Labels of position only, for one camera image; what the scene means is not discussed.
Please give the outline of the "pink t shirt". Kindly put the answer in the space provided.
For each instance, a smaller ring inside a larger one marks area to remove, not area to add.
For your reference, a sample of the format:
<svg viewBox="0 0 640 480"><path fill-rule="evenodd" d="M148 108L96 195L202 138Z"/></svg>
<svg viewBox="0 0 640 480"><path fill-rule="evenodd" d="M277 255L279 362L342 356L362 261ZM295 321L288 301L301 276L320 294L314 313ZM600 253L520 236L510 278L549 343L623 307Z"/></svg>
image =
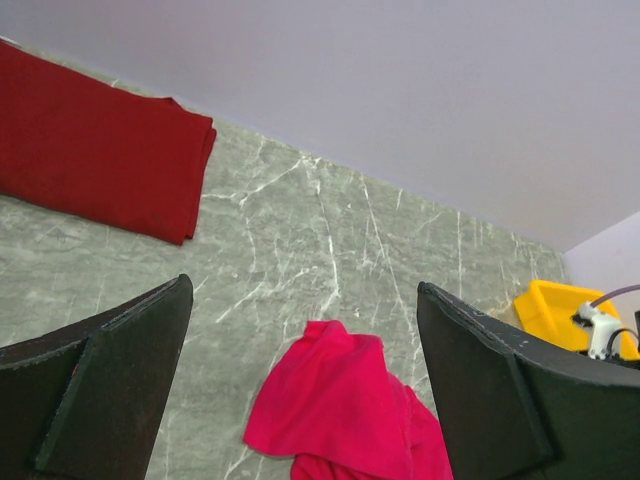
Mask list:
<svg viewBox="0 0 640 480"><path fill-rule="evenodd" d="M440 424L386 366L375 335L310 321L267 376L245 443L293 479L450 479Z"/></svg>

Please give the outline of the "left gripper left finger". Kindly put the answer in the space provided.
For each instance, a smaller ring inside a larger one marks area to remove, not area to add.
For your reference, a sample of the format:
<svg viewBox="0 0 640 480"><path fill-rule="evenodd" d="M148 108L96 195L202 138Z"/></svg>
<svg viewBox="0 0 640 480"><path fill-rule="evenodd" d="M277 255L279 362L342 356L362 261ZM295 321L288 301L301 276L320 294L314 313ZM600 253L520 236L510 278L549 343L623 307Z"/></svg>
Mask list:
<svg viewBox="0 0 640 480"><path fill-rule="evenodd" d="M144 478L192 306L192 281L181 274L3 347L2 478Z"/></svg>

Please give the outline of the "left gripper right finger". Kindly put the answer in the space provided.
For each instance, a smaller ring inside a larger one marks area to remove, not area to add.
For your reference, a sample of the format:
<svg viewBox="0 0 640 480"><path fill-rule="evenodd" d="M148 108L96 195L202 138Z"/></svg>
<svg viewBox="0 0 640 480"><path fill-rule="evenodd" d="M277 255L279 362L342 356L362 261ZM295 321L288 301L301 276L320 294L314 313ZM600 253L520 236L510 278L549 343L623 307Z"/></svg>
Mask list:
<svg viewBox="0 0 640 480"><path fill-rule="evenodd" d="M417 324L455 478L638 478L638 361L562 349L432 283Z"/></svg>

